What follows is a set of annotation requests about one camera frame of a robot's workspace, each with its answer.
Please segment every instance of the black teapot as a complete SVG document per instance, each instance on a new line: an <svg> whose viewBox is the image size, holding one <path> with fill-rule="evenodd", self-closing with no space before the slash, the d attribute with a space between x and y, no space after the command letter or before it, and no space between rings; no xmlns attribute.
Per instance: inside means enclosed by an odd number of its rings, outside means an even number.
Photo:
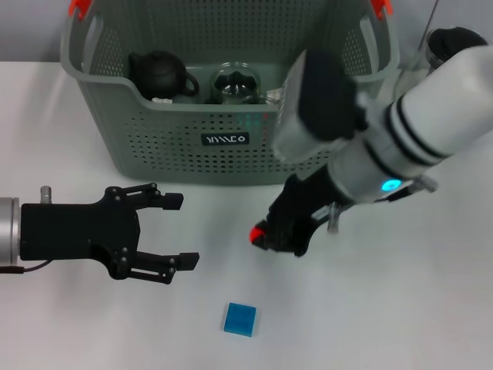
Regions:
<svg viewBox="0 0 493 370"><path fill-rule="evenodd" d="M130 80L136 84L142 96L172 99L175 95L195 96L199 93L199 83L186 71L181 60L169 52L155 51L145 56L132 53L130 61ZM193 90L186 87L190 80Z"/></svg>

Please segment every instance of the blue block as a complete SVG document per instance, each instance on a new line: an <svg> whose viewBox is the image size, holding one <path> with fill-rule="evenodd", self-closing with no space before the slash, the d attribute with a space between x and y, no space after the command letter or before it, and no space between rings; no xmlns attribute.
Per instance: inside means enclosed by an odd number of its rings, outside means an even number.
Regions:
<svg viewBox="0 0 493 370"><path fill-rule="evenodd" d="M255 322L256 313L257 309L255 307L230 303L226 315L226 322L224 323L224 331L251 337L253 334L253 323Z"/></svg>

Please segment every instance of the wall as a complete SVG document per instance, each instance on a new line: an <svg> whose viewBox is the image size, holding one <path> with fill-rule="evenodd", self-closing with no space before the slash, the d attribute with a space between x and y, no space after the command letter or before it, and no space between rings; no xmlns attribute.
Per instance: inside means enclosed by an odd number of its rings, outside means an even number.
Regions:
<svg viewBox="0 0 493 370"><path fill-rule="evenodd" d="M0 60L56 61L69 0L0 0ZM418 47L434 0L392 0L402 60ZM440 0L434 26L465 24L493 40L492 0Z"/></svg>

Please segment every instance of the plastic basket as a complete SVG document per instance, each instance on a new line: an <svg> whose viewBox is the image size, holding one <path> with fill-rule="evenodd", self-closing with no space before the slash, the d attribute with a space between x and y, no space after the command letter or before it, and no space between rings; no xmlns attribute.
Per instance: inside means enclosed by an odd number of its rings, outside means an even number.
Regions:
<svg viewBox="0 0 493 370"><path fill-rule="evenodd" d="M297 165L270 151L276 107L206 105L209 77L224 62L247 62L263 93L279 88L306 48L328 49L360 89L376 96L398 64L392 16L376 0L74 0L61 59L78 80L118 170L154 181L253 185L304 177L328 153ZM144 99L128 55L166 50L200 82L194 98ZM204 146L203 133L248 133L250 141Z"/></svg>

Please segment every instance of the white table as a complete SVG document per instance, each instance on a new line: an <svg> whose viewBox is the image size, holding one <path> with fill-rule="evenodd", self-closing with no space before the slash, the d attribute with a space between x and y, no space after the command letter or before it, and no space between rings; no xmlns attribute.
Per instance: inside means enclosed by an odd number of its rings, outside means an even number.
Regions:
<svg viewBox="0 0 493 370"><path fill-rule="evenodd" d="M491 370L492 144L433 169L435 194L348 211L303 258L248 242L280 187L160 183L185 202L140 212L139 249L200 252L196 270L170 286L114 281L95 261L1 275L0 368ZM22 203L45 184L56 203L91 203L139 183L117 173L76 82L48 63L0 63L0 174L0 196ZM228 302L258 307L253 338L222 331Z"/></svg>

